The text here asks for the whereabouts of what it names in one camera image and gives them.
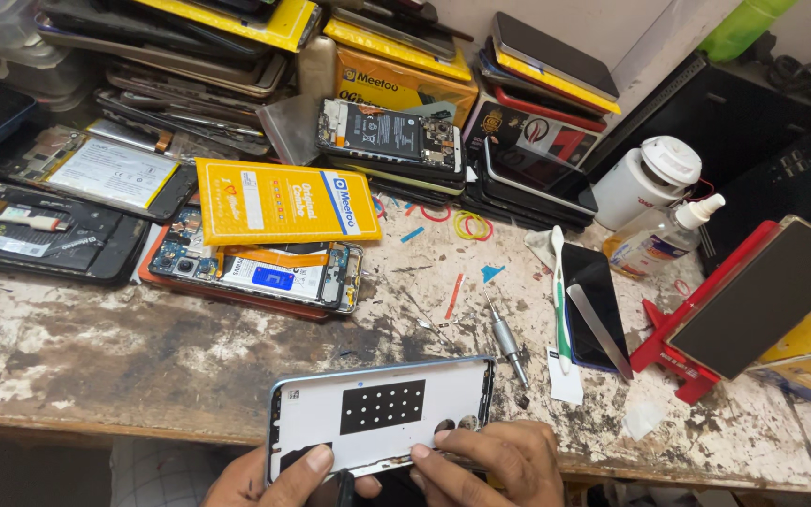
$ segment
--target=spray bottle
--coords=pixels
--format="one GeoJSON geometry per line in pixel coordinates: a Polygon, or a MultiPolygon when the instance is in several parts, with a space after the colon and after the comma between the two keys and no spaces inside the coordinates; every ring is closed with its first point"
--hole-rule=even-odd
{"type": "Polygon", "coordinates": [[[715,194],[678,209],[651,207],[605,239],[603,254],[609,267],[635,279],[659,271],[699,246],[697,228],[724,205],[725,198],[715,194]]]}

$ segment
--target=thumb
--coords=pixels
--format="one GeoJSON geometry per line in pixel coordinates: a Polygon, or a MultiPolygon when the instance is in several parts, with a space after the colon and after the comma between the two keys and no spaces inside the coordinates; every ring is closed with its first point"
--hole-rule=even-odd
{"type": "Polygon", "coordinates": [[[265,491],[259,507],[301,507],[323,482],[333,466],[331,447],[321,444],[308,451],[277,476],[265,491]]]}

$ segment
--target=workbench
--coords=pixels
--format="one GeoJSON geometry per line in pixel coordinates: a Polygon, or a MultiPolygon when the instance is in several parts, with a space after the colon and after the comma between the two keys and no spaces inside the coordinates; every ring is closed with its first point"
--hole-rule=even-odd
{"type": "MultiPolygon", "coordinates": [[[[489,353],[500,358],[491,421],[551,424],[567,476],[811,492],[811,404],[742,375],[688,406],[674,397],[678,378],[656,365],[630,385],[581,368],[583,405],[551,399],[551,278],[525,231],[497,223],[488,241],[464,240],[451,220],[381,201],[384,238],[365,245],[348,318],[311,322],[145,284],[110,290],[0,271],[0,427],[259,445],[279,375],[489,353]],[[527,391],[491,333],[485,266],[505,268],[484,287],[521,347],[527,391]],[[666,416],[634,442],[621,421],[644,401],[666,416]]],[[[607,235],[592,225],[566,239],[598,249],[607,235]]],[[[691,254],[643,282],[613,279],[633,350],[652,331],[641,300],[671,310],[703,275],[691,254]]]]}

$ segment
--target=hand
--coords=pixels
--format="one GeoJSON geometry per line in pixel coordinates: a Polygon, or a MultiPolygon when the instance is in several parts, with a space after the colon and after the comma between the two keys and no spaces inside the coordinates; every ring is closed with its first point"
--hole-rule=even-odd
{"type": "MultiPolygon", "coordinates": [[[[265,489],[265,455],[265,448],[259,447],[234,459],[208,489],[200,507],[301,507],[333,466],[331,448],[316,446],[265,489]]],[[[380,494],[380,483],[373,476],[359,477],[355,492],[374,498],[380,494]]]]}
{"type": "Polygon", "coordinates": [[[429,507],[564,506],[556,436],[548,424],[494,422],[480,432],[440,431],[434,435],[434,444],[486,467],[505,486],[505,496],[430,447],[418,444],[412,447],[414,467],[409,475],[424,491],[429,507]]]}

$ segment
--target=silver screwdriver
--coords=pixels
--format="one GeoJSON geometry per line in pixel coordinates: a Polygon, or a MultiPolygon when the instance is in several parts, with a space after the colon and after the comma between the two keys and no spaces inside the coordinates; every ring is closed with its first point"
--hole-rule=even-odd
{"type": "Polygon", "coordinates": [[[512,368],[514,368],[515,374],[518,375],[518,380],[521,381],[524,389],[527,389],[527,376],[524,374],[521,363],[518,363],[518,345],[515,343],[515,338],[512,336],[512,330],[509,329],[509,325],[505,323],[502,317],[499,317],[497,307],[493,306],[493,302],[490,301],[490,295],[487,294],[487,289],[484,289],[484,297],[487,298],[487,304],[490,305],[490,311],[493,312],[493,336],[497,337],[499,348],[503,350],[503,355],[509,360],[509,363],[512,363],[512,368]]]}

